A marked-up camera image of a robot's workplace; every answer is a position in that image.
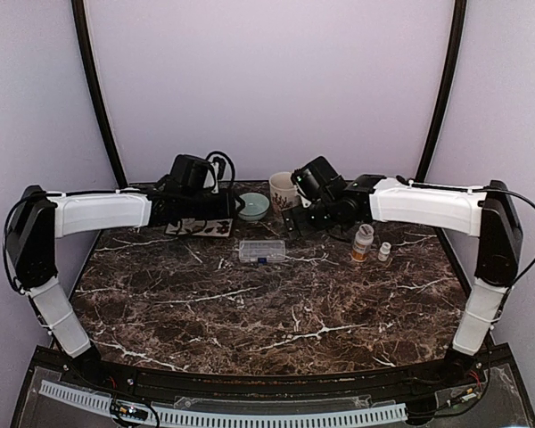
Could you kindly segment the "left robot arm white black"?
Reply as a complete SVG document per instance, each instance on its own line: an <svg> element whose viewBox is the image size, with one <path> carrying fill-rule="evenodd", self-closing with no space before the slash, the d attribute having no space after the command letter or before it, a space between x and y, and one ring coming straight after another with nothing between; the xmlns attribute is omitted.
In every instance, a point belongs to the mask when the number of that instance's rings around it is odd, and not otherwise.
<svg viewBox="0 0 535 428"><path fill-rule="evenodd" d="M4 221L2 256L11 289L29 298L45 329L74 361L72 372L89 389L108 381L107 367L93 356L95 346L62 289L55 242L68 235L122 227L175 226L189 219L208 225L231 220L236 203L235 173L227 154L200 158L179 154L171 170L154 185L118 190L47 192L27 187Z"/></svg>

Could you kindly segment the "clear plastic pill organizer box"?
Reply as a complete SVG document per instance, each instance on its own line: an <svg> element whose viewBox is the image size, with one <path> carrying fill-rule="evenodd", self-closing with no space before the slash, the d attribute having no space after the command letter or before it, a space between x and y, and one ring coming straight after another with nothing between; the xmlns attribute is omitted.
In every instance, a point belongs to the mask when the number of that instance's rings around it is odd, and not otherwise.
<svg viewBox="0 0 535 428"><path fill-rule="evenodd" d="M285 261L286 245L283 240L241 240L238 258L242 263L258 263L258 258L267 258L267 263Z"/></svg>

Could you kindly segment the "large orange label pill bottle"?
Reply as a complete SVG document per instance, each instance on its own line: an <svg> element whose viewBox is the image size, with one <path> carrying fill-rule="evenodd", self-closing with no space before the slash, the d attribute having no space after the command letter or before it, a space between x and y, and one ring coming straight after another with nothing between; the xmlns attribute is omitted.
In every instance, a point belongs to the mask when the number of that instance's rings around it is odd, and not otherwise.
<svg viewBox="0 0 535 428"><path fill-rule="evenodd" d="M374 234L374 228L369 224L362 224L358 227L351 248L351 257L353 260L356 262L363 262L366 260L371 251Z"/></svg>

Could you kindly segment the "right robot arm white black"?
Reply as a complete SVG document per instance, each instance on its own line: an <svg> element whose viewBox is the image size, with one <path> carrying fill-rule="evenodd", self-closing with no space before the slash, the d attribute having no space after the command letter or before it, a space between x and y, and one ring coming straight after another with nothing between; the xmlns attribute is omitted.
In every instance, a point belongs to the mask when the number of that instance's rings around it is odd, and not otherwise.
<svg viewBox="0 0 535 428"><path fill-rule="evenodd" d="M474 282L453 338L453 353L437 368L437 378L455 387L472 371L476 354L497 323L519 268L523 230L514 199L518 193L493 180L486 186L418 183L401 176L363 174L347 182L319 156L291 174L298 206L283 210L291 237L358 222L402 222L449 229L477 238Z"/></svg>

